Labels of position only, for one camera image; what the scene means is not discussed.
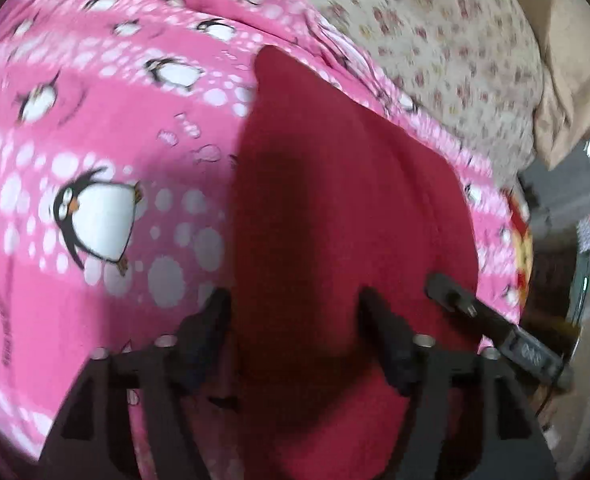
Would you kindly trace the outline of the dark red garment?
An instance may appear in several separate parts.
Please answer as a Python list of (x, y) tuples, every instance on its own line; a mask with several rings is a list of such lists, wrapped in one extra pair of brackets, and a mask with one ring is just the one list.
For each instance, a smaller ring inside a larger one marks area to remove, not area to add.
[(478, 280), (470, 209), (443, 156), (275, 47), (232, 189), (234, 391), (250, 479), (370, 479), (408, 402), (357, 329), (375, 288), (420, 333), (474, 350), (424, 292), (429, 273)]

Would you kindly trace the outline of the red yellow floral bedsheet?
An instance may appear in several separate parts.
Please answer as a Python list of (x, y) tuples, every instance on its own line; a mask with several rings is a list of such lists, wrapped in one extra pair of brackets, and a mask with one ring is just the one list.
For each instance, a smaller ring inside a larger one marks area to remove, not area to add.
[(510, 211), (510, 230), (515, 252), (518, 306), (519, 310), (523, 310), (529, 294), (529, 282), (532, 265), (534, 264), (532, 235), (516, 194), (507, 188), (504, 188), (502, 193), (508, 202), (508, 210)]

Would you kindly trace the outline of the beige curtain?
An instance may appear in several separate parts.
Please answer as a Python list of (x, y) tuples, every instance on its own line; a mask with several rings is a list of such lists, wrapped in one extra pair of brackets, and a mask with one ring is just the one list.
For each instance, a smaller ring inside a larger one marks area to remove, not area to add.
[(534, 112), (534, 146), (550, 169), (590, 139), (590, 3), (517, 0), (539, 44), (543, 91)]

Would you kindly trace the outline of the floral quilt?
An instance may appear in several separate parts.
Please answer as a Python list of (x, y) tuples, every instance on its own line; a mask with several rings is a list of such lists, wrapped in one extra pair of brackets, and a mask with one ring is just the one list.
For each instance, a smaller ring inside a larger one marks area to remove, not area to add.
[(309, 0), (510, 185), (534, 160), (536, 38), (517, 0)]

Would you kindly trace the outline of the pink penguin blanket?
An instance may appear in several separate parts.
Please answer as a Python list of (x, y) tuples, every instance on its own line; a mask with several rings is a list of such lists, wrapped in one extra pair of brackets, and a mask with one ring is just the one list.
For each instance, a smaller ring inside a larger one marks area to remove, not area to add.
[(229, 184), (264, 47), (450, 162), (478, 294), (519, 319), (489, 160), (310, 0), (4, 0), (0, 434), (16, 452), (38, 457), (91, 350), (138, 349), (230, 282)]

